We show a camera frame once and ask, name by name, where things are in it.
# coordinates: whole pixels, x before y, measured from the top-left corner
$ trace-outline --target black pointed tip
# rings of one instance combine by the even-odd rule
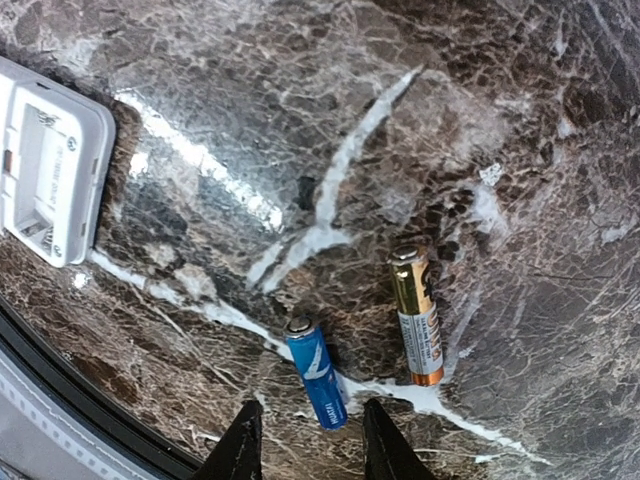
[[[262,405],[244,404],[229,429],[191,480],[262,479]]]
[[[436,480],[376,399],[364,405],[366,480]]]

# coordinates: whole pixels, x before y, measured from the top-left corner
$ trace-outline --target battery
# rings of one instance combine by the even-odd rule
[[[444,364],[427,249],[398,247],[389,255],[389,265],[411,381],[435,385],[444,376]]]
[[[285,336],[320,425],[337,430],[347,423],[347,409],[320,326],[305,315],[295,317]]]

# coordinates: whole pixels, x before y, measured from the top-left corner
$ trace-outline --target black plastic edge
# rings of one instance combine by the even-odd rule
[[[84,428],[159,479],[186,480],[202,466],[111,401],[0,297],[0,349]]]

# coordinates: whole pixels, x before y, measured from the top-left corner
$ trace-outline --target white plastic casing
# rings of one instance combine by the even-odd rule
[[[81,263],[115,132],[102,105],[0,57],[0,229],[54,267]]]

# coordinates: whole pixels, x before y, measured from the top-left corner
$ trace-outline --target brown marble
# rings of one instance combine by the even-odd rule
[[[263,401],[269,478],[360,478],[384,391],[441,478],[633,479],[639,29],[627,0],[2,4],[0,52],[119,137],[94,262],[5,237],[0,291],[187,449]],[[447,366],[413,405],[384,264],[405,241],[430,248]],[[336,434],[279,349],[301,311],[356,382]]]

